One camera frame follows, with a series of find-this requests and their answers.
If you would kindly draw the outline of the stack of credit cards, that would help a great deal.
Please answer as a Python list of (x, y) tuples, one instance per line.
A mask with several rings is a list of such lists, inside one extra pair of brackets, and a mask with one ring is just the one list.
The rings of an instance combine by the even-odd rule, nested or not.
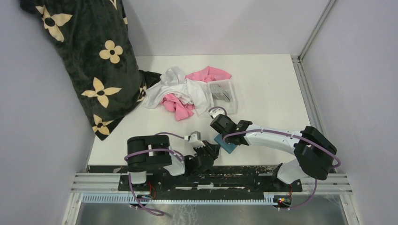
[(223, 87), (218, 84), (210, 84), (209, 88), (215, 99), (230, 102), (230, 95)]

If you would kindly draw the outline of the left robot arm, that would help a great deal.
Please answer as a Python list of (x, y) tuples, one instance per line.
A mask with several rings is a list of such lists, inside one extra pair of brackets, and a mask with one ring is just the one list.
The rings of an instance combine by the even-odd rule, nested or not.
[[(193, 156), (184, 156), (172, 149), (169, 135), (183, 139), (193, 148)], [(135, 136), (127, 140), (127, 174), (135, 190), (143, 190), (148, 184), (147, 173), (163, 168), (171, 176), (197, 176), (210, 170), (218, 158), (221, 146), (201, 139), (200, 132), (179, 136), (160, 132), (155, 135)]]

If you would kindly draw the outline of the blue leather card holder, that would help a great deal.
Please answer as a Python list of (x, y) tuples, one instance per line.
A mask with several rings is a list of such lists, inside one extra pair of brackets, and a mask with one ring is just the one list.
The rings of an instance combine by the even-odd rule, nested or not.
[(222, 140), (222, 136), (218, 134), (215, 138), (214, 141), (220, 145), (221, 148), (223, 148), (228, 154), (231, 154), (235, 149), (236, 145), (233, 143), (226, 143), (225, 141)]

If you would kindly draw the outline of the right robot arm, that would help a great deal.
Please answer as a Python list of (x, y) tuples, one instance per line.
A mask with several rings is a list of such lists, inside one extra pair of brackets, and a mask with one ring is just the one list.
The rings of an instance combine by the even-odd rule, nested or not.
[(271, 186), (284, 191), (291, 183), (305, 177), (326, 180), (330, 169), (341, 165), (335, 146), (315, 127), (281, 130), (262, 127), (248, 120), (232, 121), (223, 112), (209, 112), (210, 126), (218, 133), (216, 142), (228, 153), (237, 146), (263, 146), (281, 150), (295, 158), (281, 163), (273, 172)]

